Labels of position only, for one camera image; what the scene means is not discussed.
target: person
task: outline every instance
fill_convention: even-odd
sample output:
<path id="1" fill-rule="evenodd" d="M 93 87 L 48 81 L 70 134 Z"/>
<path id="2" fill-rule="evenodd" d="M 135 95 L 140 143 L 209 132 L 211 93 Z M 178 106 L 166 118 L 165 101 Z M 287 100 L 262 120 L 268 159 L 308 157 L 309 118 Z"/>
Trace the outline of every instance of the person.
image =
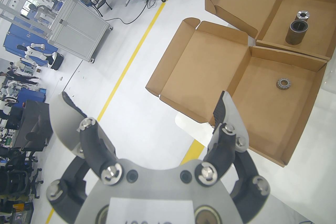
<path id="1" fill-rule="evenodd" d="M 30 46 L 22 46 L 22 45 L 17 45 L 17 49 L 24 51 L 25 56 L 24 58 L 28 60 L 31 64 L 36 65 L 36 62 L 33 61 L 30 56 L 32 57 L 37 57 L 41 60 L 46 60 L 48 61 L 48 64 L 52 65 L 54 63 L 54 59 L 52 57 L 53 54 L 44 54 L 41 51 L 37 51 L 34 48 L 40 48 L 41 51 L 45 50 L 45 45 L 44 44 L 35 44 L 31 43 Z"/>
<path id="2" fill-rule="evenodd" d="M 9 80 L 15 80 L 15 81 L 22 82 L 24 84 L 30 84 L 30 85 L 37 85 L 37 82 L 31 81 L 30 79 L 38 79 L 37 77 L 27 77 L 27 76 L 15 74 L 13 70 L 8 71 L 7 73 L 0 72 L 0 76 L 4 76 Z"/>
<path id="3" fill-rule="evenodd" d="M 16 69 L 21 69 L 23 70 L 25 65 L 23 63 L 21 63 L 20 61 L 16 61 L 16 62 L 10 62 L 9 63 L 11 68 L 16 68 Z"/>

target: black cable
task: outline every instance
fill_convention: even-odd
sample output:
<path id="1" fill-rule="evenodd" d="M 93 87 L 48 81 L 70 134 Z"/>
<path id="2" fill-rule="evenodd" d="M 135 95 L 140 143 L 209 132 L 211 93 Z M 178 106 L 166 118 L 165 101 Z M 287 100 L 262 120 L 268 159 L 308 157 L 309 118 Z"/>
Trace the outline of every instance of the black cable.
<path id="1" fill-rule="evenodd" d="M 136 19 L 138 19 L 138 18 L 140 17 L 140 15 L 143 13 L 143 11 L 145 10 L 145 8 L 146 8 L 146 6 L 147 6 L 147 4 L 148 4 L 148 1 L 149 1 L 149 0 L 146 1 L 146 4 L 145 4 L 143 10 L 142 10 L 142 11 L 140 12 L 140 14 L 138 15 L 138 17 L 136 17 L 133 21 L 131 21 L 131 22 L 129 22 L 129 23 L 125 23 L 125 22 L 124 22 L 123 20 L 121 20 L 120 18 L 113 18 L 113 19 L 108 19 L 108 20 L 105 20 L 105 21 L 111 21 L 111 20 L 119 19 L 119 20 L 122 21 L 122 23 L 125 24 L 125 25 L 132 24 L 132 23 L 133 23 Z"/>

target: open cardboard box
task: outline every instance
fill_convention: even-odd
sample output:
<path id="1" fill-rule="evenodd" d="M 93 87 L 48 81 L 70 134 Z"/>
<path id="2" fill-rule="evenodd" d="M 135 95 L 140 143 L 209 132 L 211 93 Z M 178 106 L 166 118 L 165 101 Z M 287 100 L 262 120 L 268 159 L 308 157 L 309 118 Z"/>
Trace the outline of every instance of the open cardboard box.
<path id="1" fill-rule="evenodd" d="M 262 46 L 327 60 L 335 49 L 336 0 L 205 0 L 205 10 L 262 40 Z M 309 28 L 302 43 L 290 45 L 288 28 L 301 10 L 310 12 Z"/>
<path id="2" fill-rule="evenodd" d="M 182 21 L 146 89 L 197 122 L 214 124 L 223 90 L 230 93 L 250 149 L 288 164 L 314 105 L 327 61 L 248 47 L 247 34 L 195 18 Z M 276 82 L 292 85 L 280 90 Z"/>

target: metal bearing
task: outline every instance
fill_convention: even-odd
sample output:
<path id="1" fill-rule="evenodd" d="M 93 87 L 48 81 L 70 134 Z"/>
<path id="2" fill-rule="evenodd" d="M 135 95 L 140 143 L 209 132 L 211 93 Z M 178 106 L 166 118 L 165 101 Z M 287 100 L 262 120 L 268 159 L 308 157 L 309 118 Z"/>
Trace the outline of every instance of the metal bearing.
<path id="1" fill-rule="evenodd" d="M 276 87 L 281 90 L 287 90 L 289 87 L 291 87 L 291 82 L 289 79 L 280 79 L 276 82 Z"/>

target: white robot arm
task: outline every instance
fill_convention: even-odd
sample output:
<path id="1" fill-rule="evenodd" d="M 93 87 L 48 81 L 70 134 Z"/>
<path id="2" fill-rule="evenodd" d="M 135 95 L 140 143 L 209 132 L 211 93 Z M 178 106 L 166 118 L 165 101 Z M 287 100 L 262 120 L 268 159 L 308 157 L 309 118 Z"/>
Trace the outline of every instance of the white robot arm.
<path id="1" fill-rule="evenodd" d="M 30 44 L 31 48 L 40 48 L 42 51 L 45 50 L 45 45 L 44 44 L 35 44 L 35 43 L 31 43 Z"/>

